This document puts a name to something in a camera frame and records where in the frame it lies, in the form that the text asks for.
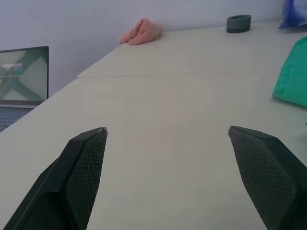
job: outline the white table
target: white table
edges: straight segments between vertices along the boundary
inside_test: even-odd
[[[276,74],[294,43],[307,36],[279,25],[255,23],[241,34],[229,34],[225,26],[164,33],[147,44],[119,46],[78,77]]]
[[[277,75],[76,79],[0,133],[0,228],[68,140],[108,128],[89,230],[265,229],[229,125],[279,137],[307,164],[306,111],[275,101]]]

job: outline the pink towel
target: pink towel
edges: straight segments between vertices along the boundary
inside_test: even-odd
[[[157,39],[162,33],[163,27],[159,23],[152,23],[147,18],[142,18],[130,31],[119,38],[119,43],[129,42],[130,45],[138,45]]]

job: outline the white wall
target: white wall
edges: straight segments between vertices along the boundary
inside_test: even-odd
[[[49,46],[54,94],[118,46],[141,17],[167,30],[223,25],[227,17],[278,19],[282,0],[1,0],[0,50]]]

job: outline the green bag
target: green bag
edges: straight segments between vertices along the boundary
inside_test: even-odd
[[[307,37],[298,40],[292,48],[273,96],[307,107]]]

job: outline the dark gray tape roll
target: dark gray tape roll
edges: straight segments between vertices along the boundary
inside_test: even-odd
[[[250,15],[237,15],[227,18],[228,33],[242,33],[250,30]]]

